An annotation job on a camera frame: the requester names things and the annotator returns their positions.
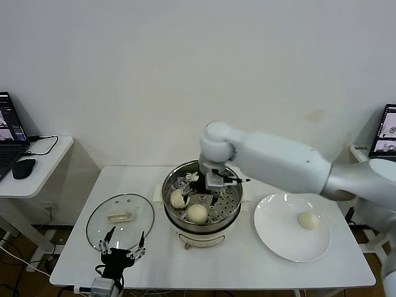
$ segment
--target pot handle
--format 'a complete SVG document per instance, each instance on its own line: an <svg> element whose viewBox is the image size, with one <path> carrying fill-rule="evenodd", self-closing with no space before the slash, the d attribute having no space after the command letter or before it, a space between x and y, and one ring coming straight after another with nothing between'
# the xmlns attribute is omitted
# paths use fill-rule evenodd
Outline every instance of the pot handle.
<svg viewBox="0 0 396 297"><path fill-rule="evenodd" d="M161 191L162 191L162 185L157 184L154 189L153 202L154 202L154 205L156 205L156 208L158 208L158 209L163 209Z"/></svg>
<svg viewBox="0 0 396 297"><path fill-rule="evenodd" d="M246 187L246 185L244 185L243 192L242 192L242 199L241 199L241 211L242 212L249 211L250 202L252 202L252 196L250 195L248 187Z"/></svg>

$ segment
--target white plate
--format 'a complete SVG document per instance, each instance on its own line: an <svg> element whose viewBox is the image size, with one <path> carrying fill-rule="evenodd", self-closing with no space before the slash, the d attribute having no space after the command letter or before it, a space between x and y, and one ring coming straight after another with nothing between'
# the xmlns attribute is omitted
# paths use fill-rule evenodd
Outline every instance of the white plate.
<svg viewBox="0 0 396 297"><path fill-rule="evenodd" d="M318 214L318 230L307 230L299 224L298 215L306 211ZM254 225L268 248L295 262L322 257L331 243L327 219L304 194L275 194L262 199L254 211Z"/></svg>

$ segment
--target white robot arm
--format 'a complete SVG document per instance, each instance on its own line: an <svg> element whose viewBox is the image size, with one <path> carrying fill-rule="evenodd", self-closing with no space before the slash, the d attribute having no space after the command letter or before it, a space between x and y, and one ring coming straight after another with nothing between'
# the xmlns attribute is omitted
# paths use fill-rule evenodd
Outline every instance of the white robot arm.
<svg viewBox="0 0 396 297"><path fill-rule="evenodd" d="M359 196L356 212L372 228L388 232L392 246L396 244L395 162L373 159L332 165L307 145L270 134L244 132L221 122L206 127L200 148L199 166L207 190L225 185L218 172L231 162L246 176L288 192L315 193L332 200ZM396 252L384 265L385 277L388 296L396 296Z"/></svg>

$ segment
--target glass lid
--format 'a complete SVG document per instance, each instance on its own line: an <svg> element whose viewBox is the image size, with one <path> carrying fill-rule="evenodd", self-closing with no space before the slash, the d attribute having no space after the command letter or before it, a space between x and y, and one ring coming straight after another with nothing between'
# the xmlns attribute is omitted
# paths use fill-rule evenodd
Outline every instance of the glass lid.
<svg viewBox="0 0 396 297"><path fill-rule="evenodd" d="M99 240L104 240L107 232L115 226L109 247L131 249L139 243L143 231L144 237L148 235L153 222L153 207L146 198L121 194L94 210L87 223L87 238L91 246L100 251Z"/></svg>

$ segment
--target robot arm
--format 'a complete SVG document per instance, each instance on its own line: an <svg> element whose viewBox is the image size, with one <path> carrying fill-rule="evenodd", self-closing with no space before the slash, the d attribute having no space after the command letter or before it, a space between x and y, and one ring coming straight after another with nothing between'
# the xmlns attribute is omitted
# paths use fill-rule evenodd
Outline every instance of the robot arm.
<svg viewBox="0 0 396 297"><path fill-rule="evenodd" d="M294 193L321 193L331 169L331 163L312 147L220 122L207 126L200 146L201 171L205 164L232 160L248 177Z"/></svg>
<svg viewBox="0 0 396 297"><path fill-rule="evenodd" d="M213 174L230 161L246 176L293 193L315 193L332 200L355 196L396 211L396 163L374 159L332 165L314 148L271 134L244 132L212 122L200 137L200 171L207 189L223 187Z"/></svg>

